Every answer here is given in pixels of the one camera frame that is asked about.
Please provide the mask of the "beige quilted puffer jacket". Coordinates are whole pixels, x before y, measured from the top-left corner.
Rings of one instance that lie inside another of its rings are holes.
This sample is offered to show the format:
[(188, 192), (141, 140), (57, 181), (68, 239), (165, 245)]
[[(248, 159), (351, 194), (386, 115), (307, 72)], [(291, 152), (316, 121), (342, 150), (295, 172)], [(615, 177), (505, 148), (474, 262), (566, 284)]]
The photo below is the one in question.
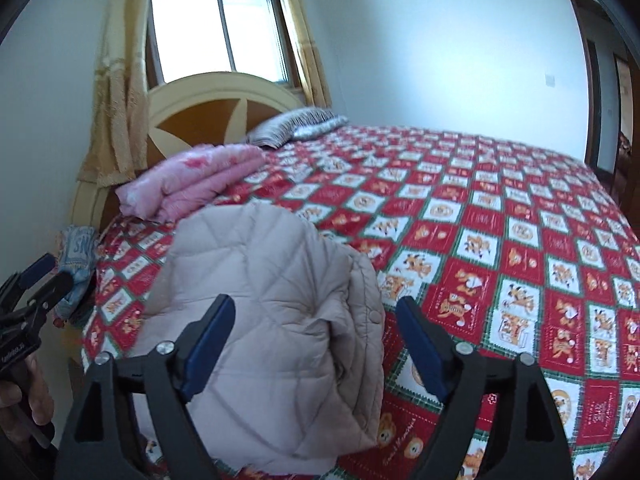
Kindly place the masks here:
[(210, 456), (325, 474), (376, 445), (385, 311), (366, 255), (282, 207), (206, 207), (178, 223), (131, 354), (176, 339), (219, 295), (234, 325), (188, 406)]

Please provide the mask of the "blue white printed cloth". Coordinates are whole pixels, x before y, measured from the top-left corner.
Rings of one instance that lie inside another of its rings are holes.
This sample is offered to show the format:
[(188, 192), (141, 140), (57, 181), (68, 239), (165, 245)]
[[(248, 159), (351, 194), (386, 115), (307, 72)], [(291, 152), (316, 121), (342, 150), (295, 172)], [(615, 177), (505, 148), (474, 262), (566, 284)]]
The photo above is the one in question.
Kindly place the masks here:
[(58, 270), (70, 272), (72, 290), (54, 307), (53, 324), (82, 327), (94, 305), (96, 293), (96, 246), (98, 233), (92, 226), (68, 226), (60, 234)]

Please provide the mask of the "left yellow curtain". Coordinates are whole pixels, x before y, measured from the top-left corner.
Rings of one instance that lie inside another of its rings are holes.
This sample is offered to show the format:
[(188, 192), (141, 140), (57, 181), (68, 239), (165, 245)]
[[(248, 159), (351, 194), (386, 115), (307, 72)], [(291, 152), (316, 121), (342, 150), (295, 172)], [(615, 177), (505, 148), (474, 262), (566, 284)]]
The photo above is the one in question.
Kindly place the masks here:
[(108, 188), (146, 168), (149, 135), (145, 41), (150, 0), (108, 0), (93, 81), (89, 151), (78, 180)]

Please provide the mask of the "yellow curtain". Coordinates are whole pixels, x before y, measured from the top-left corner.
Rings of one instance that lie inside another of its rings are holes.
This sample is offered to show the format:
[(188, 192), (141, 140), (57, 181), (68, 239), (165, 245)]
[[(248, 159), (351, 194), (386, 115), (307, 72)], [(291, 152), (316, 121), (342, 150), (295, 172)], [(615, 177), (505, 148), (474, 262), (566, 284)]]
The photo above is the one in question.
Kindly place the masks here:
[(326, 74), (306, 15), (304, 0), (280, 0), (286, 29), (305, 99), (309, 105), (330, 107)]
[(149, 135), (145, 41), (150, 0), (108, 0), (93, 81), (89, 151), (78, 180), (108, 188), (146, 168)]

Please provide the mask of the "red patchwork cartoon bedspread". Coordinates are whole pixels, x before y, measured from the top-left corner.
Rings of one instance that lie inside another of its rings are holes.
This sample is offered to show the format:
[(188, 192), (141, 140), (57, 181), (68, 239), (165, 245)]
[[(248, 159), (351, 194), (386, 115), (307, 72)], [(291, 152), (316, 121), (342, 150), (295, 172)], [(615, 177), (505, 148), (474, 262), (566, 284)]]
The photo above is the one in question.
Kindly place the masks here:
[[(413, 128), (343, 127), (266, 151), (207, 205), (264, 202), (366, 255), (392, 310), (488, 356), (539, 362), (574, 477), (600, 477), (639, 404), (639, 241), (596, 175), (544, 148)], [(176, 222), (124, 216), (99, 246), (80, 354), (120, 356)]]

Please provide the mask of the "folded pink quilt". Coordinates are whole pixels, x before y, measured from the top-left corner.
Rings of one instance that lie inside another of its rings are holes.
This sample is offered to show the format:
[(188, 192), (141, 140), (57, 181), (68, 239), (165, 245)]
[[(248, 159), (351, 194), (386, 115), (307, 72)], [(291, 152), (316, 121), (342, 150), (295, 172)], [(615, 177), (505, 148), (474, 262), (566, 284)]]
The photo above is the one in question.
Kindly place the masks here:
[(254, 174), (266, 159), (266, 153), (254, 145), (198, 145), (116, 188), (119, 211), (160, 223), (179, 221)]

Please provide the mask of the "cream and brown headboard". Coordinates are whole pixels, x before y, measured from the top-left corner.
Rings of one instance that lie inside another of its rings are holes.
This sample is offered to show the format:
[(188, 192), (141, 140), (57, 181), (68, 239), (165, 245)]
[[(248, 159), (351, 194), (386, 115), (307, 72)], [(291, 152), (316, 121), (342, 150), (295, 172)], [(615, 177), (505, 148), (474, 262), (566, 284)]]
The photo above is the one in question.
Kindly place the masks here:
[(242, 141), (273, 116), (304, 106), (280, 84), (243, 73), (206, 73), (162, 84), (149, 93), (148, 167), (198, 144)]

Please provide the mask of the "brown wooden door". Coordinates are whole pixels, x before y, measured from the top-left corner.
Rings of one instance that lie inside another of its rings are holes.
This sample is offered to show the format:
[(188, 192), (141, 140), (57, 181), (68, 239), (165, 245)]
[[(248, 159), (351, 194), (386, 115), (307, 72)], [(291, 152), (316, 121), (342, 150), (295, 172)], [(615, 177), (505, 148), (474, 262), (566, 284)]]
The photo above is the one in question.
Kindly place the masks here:
[(613, 190), (631, 229), (639, 234), (639, 65), (616, 58), (620, 80), (620, 133)]

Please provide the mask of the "grey striped pillow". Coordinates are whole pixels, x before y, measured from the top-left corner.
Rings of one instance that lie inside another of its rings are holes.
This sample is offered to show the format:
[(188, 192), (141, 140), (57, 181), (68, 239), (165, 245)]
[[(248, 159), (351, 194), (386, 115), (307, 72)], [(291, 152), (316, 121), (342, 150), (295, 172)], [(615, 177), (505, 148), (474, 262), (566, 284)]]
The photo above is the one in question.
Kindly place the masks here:
[(244, 143), (277, 150), (290, 141), (316, 140), (346, 126), (348, 118), (322, 107), (302, 107), (274, 116), (249, 133)]

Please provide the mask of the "right yellow curtain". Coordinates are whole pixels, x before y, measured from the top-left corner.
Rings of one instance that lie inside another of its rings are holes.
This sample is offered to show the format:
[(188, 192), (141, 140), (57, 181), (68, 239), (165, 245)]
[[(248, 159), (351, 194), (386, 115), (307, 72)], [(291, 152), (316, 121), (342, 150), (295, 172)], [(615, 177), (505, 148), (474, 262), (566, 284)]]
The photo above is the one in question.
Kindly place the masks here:
[(330, 107), (326, 74), (306, 15), (304, 0), (280, 0), (286, 29), (305, 99), (309, 105)]

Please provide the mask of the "window with dark frame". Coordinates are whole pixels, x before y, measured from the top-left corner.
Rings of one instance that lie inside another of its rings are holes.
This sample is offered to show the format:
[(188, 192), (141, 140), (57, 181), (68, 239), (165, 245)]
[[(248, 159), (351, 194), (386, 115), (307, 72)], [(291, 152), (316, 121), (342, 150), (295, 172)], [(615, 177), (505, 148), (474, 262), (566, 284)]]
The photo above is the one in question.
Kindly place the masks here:
[(157, 84), (238, 72), (300, 85), (280, 0), (150, 0), (148, 47)]

